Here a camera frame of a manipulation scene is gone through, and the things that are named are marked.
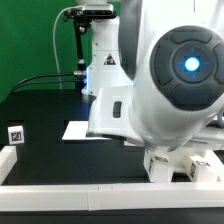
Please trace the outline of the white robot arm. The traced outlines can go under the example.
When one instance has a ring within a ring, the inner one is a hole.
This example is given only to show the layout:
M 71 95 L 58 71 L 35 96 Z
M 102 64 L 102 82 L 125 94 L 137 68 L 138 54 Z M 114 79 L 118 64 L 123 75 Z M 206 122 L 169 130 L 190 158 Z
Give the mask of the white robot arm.
M 88 134 L 173 151 L 224 106 L 224 0 L 122 0 L 118 46 L 131 82 L 100 89 Z

